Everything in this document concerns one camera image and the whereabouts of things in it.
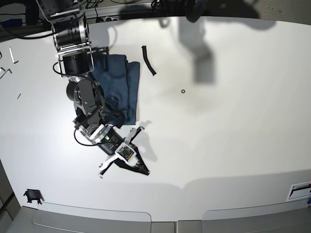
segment allen key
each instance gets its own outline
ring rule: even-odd
[[[13,62],[14,64],[16,64],[16,63],[19,62],[19,61],[16,61],[16,62],[14,61],[14,57],[13,57],[13,53],[12,53],[11,47],[9,48],[9,50],[10,50],[12,62]]]
[[[12,73],[10,69],[7,69],[7,70],[5,71],[5,73],[1,75],[0,79],[2,79],[2,78],[4,77],[4,75],[5,75],[8,71],[9,71],[10,73]]]

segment blue cloth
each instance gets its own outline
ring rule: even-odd
[[[125,125],[135,125],[140,63],[128,63],[125,55],[102,53],[95,54],[93,60],[92,74],[104,91],[105,116],[119,110],[125,114]]]

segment white table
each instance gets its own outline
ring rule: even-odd
[[[93,46],[141,64],[137,125],[147,126],[135,143],[151,174],[112,166],[100,179],[105,154],[74,141],[52,38],[15,39],[0,44],[0,66],[13,72],[0,80],[0,159],[20,205],[37,207],[23,197],[29,188],[54,204],[198,220],[208,210],[285,202],[291,184],[310,180],[310,26],[172,17],[167,28],[136,19],[90,33]]]

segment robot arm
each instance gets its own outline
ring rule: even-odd
[[[108,155],[100,166],[99,176],[102,178],[113,163],[121,168],[149,175],[138,148],[132,144],[142,128],[133,129],[123,139],[108,125],[109,120],[118,115],[119,122],[116,126],[120,128],[125,122],[125,115],[121,111],[113,111],[108,116],[104,113],[104,92],[91,73],[94,70],[91,42],[86,18],[80,15],[79,1],[41,0],[40,7],[52,24],[60,72],[54,67],[53,69],[69,79],[67,96],[73,101],[77,114],[73,121],[74,137],[76,131],[79,131],[91,143],[82,144],[75,137],[79,144],[98,146]]]

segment black rubber strip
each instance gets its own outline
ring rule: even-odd
[[[148,67],[148,69],[150,70],[150,72],[152,73],[152,75],[154,76],[156,74],[155,70],[151,67],[150,62],[148,61],[148,57],[147,57],[147,47],[144,45],[142,47],[142,55],[144,57],[144,61]]]

